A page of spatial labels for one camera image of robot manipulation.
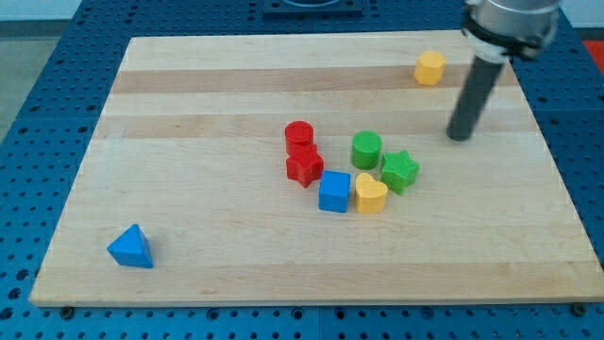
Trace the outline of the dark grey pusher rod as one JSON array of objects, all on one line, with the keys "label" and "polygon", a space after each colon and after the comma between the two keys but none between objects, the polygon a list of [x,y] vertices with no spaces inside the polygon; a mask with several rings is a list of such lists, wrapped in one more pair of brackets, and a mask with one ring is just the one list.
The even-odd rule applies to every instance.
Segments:
[{"label": "dark grey pusher rod", "polygon": [[502,69],[502,63],[492,63],[474,57],[447,124],[445,132],[449,139],[462,142],[472,137]]}]

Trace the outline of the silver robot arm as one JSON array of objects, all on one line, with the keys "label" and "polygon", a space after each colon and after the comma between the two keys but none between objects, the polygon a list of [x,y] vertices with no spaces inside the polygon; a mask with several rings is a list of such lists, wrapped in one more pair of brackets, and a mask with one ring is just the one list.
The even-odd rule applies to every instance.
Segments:
[{"label": "silver robot arm", "polygon": [[467,0],[461,33],[474,57],[446,135],[471,138],[479,117],[510,59],[533,60],[556,36],[559,0]]}]

